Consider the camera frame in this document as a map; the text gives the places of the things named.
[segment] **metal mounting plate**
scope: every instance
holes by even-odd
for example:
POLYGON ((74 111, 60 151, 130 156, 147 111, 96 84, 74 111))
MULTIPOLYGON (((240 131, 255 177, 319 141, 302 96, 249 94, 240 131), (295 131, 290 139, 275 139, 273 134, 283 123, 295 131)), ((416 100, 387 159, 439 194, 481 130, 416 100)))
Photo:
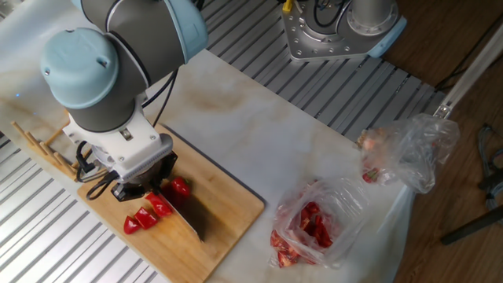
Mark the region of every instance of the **metal mounting plate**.
POLYGON ((308 27, 303 18, 303 14, 296 7, 291 12, 283 11, 282 13, 290 54, 292 59, 296 61, 364 58, 387 34, 385 32, 380 35, 368 36, 356 33, 349 26, 347 11, 344 10, 338 21, 338 35, 327 35, 326 40, 315 39, 310 32, 305 31, 308 27))

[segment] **cable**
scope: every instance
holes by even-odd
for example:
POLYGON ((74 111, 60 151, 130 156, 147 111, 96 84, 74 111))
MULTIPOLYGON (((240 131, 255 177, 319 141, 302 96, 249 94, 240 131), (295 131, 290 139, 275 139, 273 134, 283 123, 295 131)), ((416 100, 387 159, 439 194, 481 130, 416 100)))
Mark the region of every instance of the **cable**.
MULTIPOLYGON (((466 61, 470 58, 470 56, 477 50, 477 48, 480 46, 480 44, 483 42, 483 40, 490 34, 490 32, 497 26, 497 24, 503 20, 503 13, 486 29, 486 31, 482 34, 482 36, 479 38, 479 40, 475 43, 475 45, 468 51, 468 53, 463 57, 461 62, 456 66, 456 68, 448 75, 445 79, 441 80, 440 83, 437 83, 435 86, 436 91, 442 91, 449 89, 453 87, 454 85, 451 86, 445 86, 452 78, 464 74, 464 72, 467 70, 467 68, 463 69, 460 71, 460 69, 463 67, 463 65, 466 63, 466 61)), ((499 60, 501 59, 501 55, 498 59, 496 59, 490 66, 489 68, 493 67, 499 60)))
POLYGON ((101 181, 99 181, 96 185, 94 185, 89 192, 87 192, 86 199, 87 200, 96 200, 98 197, 103 194, 103 192, 112 184, 114 180, 119 177, 116 171, 109 172, 101 181))
POLYGON ((154 96, 152 96, 144 104, 142 104, 141 107, 145 108, 145 107, 149 106, 152 102, 154 102, 167 89, 167 87, 170 85, 170 83, 173 81, 173 79, 174 79, 174 73, 171 74, 170 78, 165 82, 163 87, 161 87, 160 90, 158 90, 156 92, 156 94, 154 94, 154 96))
POLYGON ((319 4, 318 3, 320 2, 320 0, 314 0, 314 11, 313 11, 313 13, 314 13, 314 21, 316 22, 316 24, 318 26, 320 26, 321 28, 327 28, 327 27, 333 25, 336 22, 336 20, 339 18, 340 14, 342 13, 345 1, 346 0, 343 0, 339 4, 339 9, 337 10, 337 13, 333 17, 333 19, 330 20, 327 24, 322 24, 322 23, 320 23, 320 21, 318 19, 318 8, 319 8, 319 4))
POLYGON ((173 72, 173 75, 171 75, 173 77, 173 83, 171 84, 170 86, 170 90, 167 92, 167 96, 166 96, 166 99, 164 99, 164 103, 163 103, 163 107, 161 107, 161 109, 159 110, 159 114, 157 114, 157 118, 156 120, 154 121, 154 123, 152 124, 152 127, 155 127, 157 125, 157 122, 159 122, 159 118, 160 116, 163 114, 164 112, 164 108, 166 108, 166 104, 167 104, 167 101, 170 99, 170 96, 171 96, 171 92, 173 91, 173 86, 174 86, 174 82, 176 81, 176 76, 178 75, 178 69, 176 69, 174 72, 173 72))
POLYGON ((199 11, 203 9, 203 6, 204 6, 204 0, 197 0, 196 7, 199 11))
POLYGON ((79 143, 79 146, 77 146, 77 153, 75 154, 75 157, 77 158, 77 161, 79 162, 79 166, 77 167, 77 174, 76 174, 77 181, 79 181, 79 182, 84 182, 84 180, 82 180, 82 177, 81 177, 83 170, 87 173, 95 168, 94 164, 87 163, 87 159, 89 158, 91 153, 93 153, 93 150, 91 149, 86 154, 86 156, 82 155, 82 150, 84 148, 84 145, 86 145, 86 143, 87 143, 87 141, 81 141, 79 143))
MULTIPOLYGON (((486 134, 487 134, 487 132, 494 132, 498 136, 500 136, 500 138, 503 138, 497 131, 495 131, 491 126, 488 126, 488 125, 484 125, 483 128, 479 132, 479 154, 480 154, 480 157, 482 158, 483 173, 484 173, 485 178, 491 176, 491 174, 492 174, 491 166, 494 165, 494 162, 490 163, 487 160, 487 156, 486 156, 485 147, 486 147, 486 134)), ((494 154, 494 156, 492 157, 492 160, 494 160, 494 158, 496 158, 498 155, 501 155, 502 153, 503 153, 503 149, 498 150, 496 152, 496 154, 494 154)), ((499 193, 501 193, 501 191, 503 191, 503 182, 497 184, 494 188, 488 189, 486 191, 486 207, 490 211, 498 207, 498 204, 497 204, 497 201, 495 200, 495 197, 499 193)), ((503 225, 503 219, 498 221, 498 223, 503 225)))
MULTIPOLYGON (((487 69, 489 70, 490 68, 494 67, 502 58, 503 58, 503 53, 498 58, 496 58, 493 61, 493 63, 491 63, 489 65, 489 67, 487 67, 487 69)), ((451 80, 451 79, 453 79, 453 78, 455 78, 455 77, 457 77, 459 75, 463 75, 466 72, 466 70, 468 70, 468 68, 464 68, 461 71, 458 71, 458 72, 453 73, 452 75, 449 75, 447 78, 443 79, 439 84, 437 84, 437 86, 440 85, 440 84, 445 85, 449 80, 451 80)), ((456 83, 453 83, 453 84, 451 84, 449 86, 443 86, 443 87, 438 88, 436 91, 448 90, 449 88, 452 88, 455 85, 456 85, 456 83)))

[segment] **black stand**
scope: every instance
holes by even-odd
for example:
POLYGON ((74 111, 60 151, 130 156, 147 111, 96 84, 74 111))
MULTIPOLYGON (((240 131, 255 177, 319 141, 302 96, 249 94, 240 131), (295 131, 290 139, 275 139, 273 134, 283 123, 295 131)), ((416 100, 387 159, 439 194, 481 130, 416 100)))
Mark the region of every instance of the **black stand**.
POLYGON ((448 233, 446 236, 442 237, 440 241, 444 245, 452 244, 468 235, 471 235, 493 223, 496 223, 503 219, 503 206, 500 206, 492 211, 487 212, 485 215, 478 217, 477 219, 465 224, 464 226, 458 228, 457 230, 448 233))
MULTIPOLYGON (((480 184, 479 188, 485 191, 489 191, 488 189, 493 189, 499 183, 503 182, 503 171, 496 170, 494 174, 485 178, 480 184)), ((471 235, 482 228, 485 228, 493 223, 496 223, 503 219, 503 206, 493 209, 492 211, 487 212, 485 215, 478 217, 477 219, 471 221, 468 224, 465 224, 461 228, 456 229, 455 231, 448 233, 446 236, 442 237, 440 241, 444 245, 452 244, 455 241, 458 241, 468 235, 471 235)))

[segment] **plastic bag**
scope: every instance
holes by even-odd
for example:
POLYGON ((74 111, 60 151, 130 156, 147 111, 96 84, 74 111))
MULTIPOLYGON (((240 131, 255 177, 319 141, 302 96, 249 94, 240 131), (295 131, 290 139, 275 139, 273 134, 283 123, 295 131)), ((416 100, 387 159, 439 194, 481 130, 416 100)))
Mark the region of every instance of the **plastic bag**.
POLYGON ((271 264, 339 268, 368 218, 362 185, 343 178, 288 191, 274 218, 271 264))
POLYGON ((457 123, 427 114, 364 131, 357 141, 363 179, 382 185, 401 180, 417 193, 428 193, 459 137, 457 123))

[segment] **metal pole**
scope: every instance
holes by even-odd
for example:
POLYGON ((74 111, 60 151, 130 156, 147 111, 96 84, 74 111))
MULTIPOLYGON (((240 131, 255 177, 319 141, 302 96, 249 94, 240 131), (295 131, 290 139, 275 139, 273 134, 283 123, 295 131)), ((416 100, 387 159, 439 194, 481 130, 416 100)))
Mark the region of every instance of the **metal pole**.
POLYGON ((391 14, 392 0, 353 0, 354 20, 364 27, 382 24, 391 14))
POLYGON ((494 33, 493 37, 486 44, 484 49, 480 52, 479 56, 468 67, 468 70, 457 81, 456 85, 449 92, 443 100, 439 109, 436 111, 435 116, 441 118, 449 118, 450 113, 454 106, 460 99, 470 90, 475 84, 477 79, 486 71, 486 69, 493 63, 496 57, 503 50, 503 24, 494 33))

